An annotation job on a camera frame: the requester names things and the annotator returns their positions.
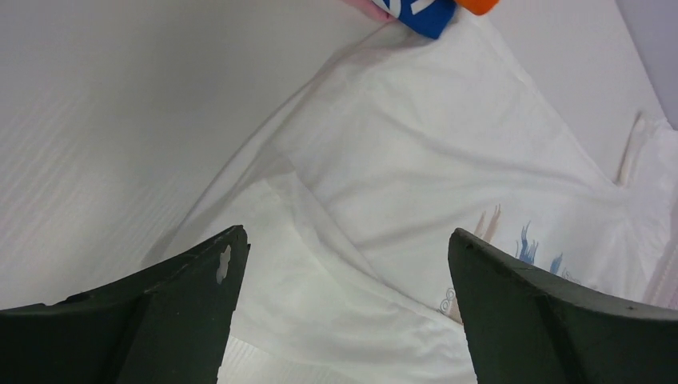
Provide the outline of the orange folded t-shirt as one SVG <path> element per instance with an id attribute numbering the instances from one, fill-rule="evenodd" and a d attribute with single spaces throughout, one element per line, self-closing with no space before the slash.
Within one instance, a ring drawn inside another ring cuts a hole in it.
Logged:
<path id="1" fill-rule="evenodd" d="M 461 6 L 470 13 L 481 16 L 491 11 L 499 0 L 455 0 L 458 6 Z"/>

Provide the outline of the pink folded t-shirt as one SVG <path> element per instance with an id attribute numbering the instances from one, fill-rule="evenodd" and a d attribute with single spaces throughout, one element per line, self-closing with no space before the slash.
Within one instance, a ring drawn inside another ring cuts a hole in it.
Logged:
<path id="1" fill-rule="evenodd" d="M 395 18 L 376 5 L 372 0 L 342 0 L 343 3 L 359 10 L 368 18 L 377 22 L 392 22 Z"/>

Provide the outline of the blue folded t-shirt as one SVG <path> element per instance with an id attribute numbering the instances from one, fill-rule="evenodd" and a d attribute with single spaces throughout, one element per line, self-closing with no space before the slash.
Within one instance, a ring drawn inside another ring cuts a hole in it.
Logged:
<path id="1" fill-rule="evenodd" d="M 426 38 L 438 39 L 457 11 L 452 0 L 372 0 L 390 16 Z"/>

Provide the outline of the white printed t-shirt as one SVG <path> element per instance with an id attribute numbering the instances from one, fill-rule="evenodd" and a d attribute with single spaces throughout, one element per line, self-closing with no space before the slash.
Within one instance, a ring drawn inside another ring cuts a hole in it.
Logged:
<path id="1" fill-rule="evenodd" d="M 457 228 L 606 294 L 677 253 L 677 133 L 625 124 L 608 178 L 497 30 L 364 42 L 229 160 L 168 247 L 251 245 L 220 383 L 474 383 L 447 263 Z"/>

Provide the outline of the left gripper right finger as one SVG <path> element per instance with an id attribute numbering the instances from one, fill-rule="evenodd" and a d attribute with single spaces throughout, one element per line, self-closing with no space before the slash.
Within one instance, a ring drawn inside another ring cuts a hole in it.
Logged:
<path id="1" fill-rule="evenodd" d="M 676 382 L 674 310 L 577 285 L 463 229 L 448 260 L 478 382 Z"/>

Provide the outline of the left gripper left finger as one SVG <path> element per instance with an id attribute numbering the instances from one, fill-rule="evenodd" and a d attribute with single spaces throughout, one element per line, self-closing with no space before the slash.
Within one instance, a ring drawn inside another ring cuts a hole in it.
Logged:
<path id="1" fill-rule="evenodd" d="M 249 254 L 232 226 L 53 304 L 1 312 L 4 383 L 215 383 Z"/>

